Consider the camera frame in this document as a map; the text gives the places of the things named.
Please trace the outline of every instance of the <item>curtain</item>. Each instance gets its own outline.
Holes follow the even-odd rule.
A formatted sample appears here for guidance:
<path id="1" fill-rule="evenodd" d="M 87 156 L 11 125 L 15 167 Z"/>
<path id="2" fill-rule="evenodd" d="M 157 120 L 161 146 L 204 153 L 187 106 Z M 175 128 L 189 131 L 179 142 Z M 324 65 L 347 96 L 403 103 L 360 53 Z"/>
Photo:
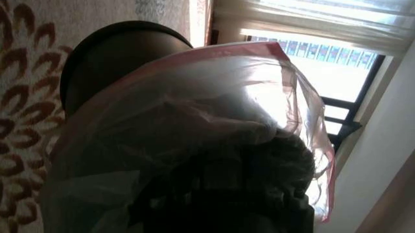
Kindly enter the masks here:
<path id="1" fill-rule="evenodd" d="M 219 0 L 215 14 L 241 29 L 299 33 L 403 56 L 415 38 L 414 0 Z"/>

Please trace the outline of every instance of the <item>floor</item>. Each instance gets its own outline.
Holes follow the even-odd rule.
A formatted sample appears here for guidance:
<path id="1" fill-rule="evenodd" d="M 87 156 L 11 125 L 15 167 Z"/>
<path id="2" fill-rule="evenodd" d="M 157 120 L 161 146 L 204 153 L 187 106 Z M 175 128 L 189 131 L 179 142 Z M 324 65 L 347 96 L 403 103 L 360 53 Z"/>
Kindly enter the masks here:
<path id="1" fill-rule="evenodd" d="M 125 20 L 157 22 L 203 46 L 207 1 L 0 0 L 1 233 L 44 232 L 37 195 L 65 122 L 59 77 L 72 48 Z"/>

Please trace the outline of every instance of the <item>window frame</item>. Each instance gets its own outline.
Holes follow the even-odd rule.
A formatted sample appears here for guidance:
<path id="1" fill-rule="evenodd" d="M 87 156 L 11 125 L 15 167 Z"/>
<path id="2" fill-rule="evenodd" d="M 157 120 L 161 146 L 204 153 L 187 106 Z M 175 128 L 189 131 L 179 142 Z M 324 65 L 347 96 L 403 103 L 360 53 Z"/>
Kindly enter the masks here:
<path id="1" fill-rule="evenodd" d="M 252 36 L 247 35 L 245 41 L 251 41 L 251 40 L 252 40 Z M 371 86 L 374 79 L 376 77 L 379 68 L 383 64 L 384 58 L 386 58 L 384 55 L 379 55 L 379 54 L 376 55 L 355 102 L 348 102 L 344 100 L 338 100 L 338 99 L 332 99 L 328 97 L 322 97 L 326 105 L 348 109 L 348 113 L 347 113 L 344 120 L 324 116 L 324 119 L 327 121 L 342 124 L 342 128 L 340 128 L 338 135 L 328 133 L 328 139 L 334 145 L 335 152 L 338 151 L 340 144 L 344 141 L 344 139 L 347 138 L 347 136 L 351 133 L 354 133 L 362 127 L 360 122 L 356 122 L 354 120 L 355 120 L 358 111 L 360 109 L 364 97 L 367 95 L 370 86 Z"/>

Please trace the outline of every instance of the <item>window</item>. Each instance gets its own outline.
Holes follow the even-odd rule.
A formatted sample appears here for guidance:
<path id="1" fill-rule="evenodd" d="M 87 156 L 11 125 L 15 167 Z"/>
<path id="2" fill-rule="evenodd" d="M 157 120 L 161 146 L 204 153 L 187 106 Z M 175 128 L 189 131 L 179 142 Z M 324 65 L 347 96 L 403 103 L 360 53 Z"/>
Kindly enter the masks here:
<path id="1" fill-rule="evenodd" d="M 326 103 L 326 128 L 335 150 L 360 128 L 354 118 L 384 56 L 360 49 L 313 41 L 299 35 L 256 37 L 248 41 L 276 41 L 292 64 L 305 75 Z"/>

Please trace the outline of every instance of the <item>plastic bag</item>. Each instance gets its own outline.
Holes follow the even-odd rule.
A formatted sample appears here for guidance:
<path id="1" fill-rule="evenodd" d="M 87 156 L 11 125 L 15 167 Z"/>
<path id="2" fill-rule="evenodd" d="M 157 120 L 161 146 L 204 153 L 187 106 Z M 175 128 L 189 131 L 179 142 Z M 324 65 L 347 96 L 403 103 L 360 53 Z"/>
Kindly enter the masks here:
<path id="1" fill-rule="evenodd" d="M 293 133 L 315 154 L 315 216 L 332 204 L 334 149 L 323 101 L 277 43 L 205 47 L 148 63 L 68 120 L 41 190 L 45 232 L 127 232 L 149 180 L 217 141 L 256 145 Z"/>

